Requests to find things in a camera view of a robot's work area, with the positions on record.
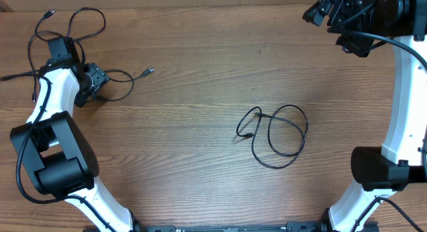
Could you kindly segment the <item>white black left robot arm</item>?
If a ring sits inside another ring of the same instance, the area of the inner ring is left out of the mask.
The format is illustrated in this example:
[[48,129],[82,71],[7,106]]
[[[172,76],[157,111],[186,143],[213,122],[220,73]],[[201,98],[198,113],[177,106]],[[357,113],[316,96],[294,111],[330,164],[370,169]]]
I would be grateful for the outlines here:
[[95,153],[72,118],[73,107],[82,107],[108,77],[94,65],[84,67],[72,38],[47,43],[51,58],[26,74],[40,82],[37,104],[26,123],[10,133],[18,155],[18,189],[32,203],[76,206],[97,231],[141,231],[133,213],[102,183]]

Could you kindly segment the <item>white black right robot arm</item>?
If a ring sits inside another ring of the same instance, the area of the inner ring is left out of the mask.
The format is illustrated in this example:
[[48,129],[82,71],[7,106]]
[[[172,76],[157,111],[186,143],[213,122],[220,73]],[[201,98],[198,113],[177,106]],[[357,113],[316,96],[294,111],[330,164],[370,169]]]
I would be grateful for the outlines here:
[[318,0],[303,16],[326,23],[346,53],[366,57],[394,48],[392,113],[379,147],[352,151],[352,182],[325,210],[318,231],[377,231],[368,221],[383,202],[411,183],[426,182],[426,0]]

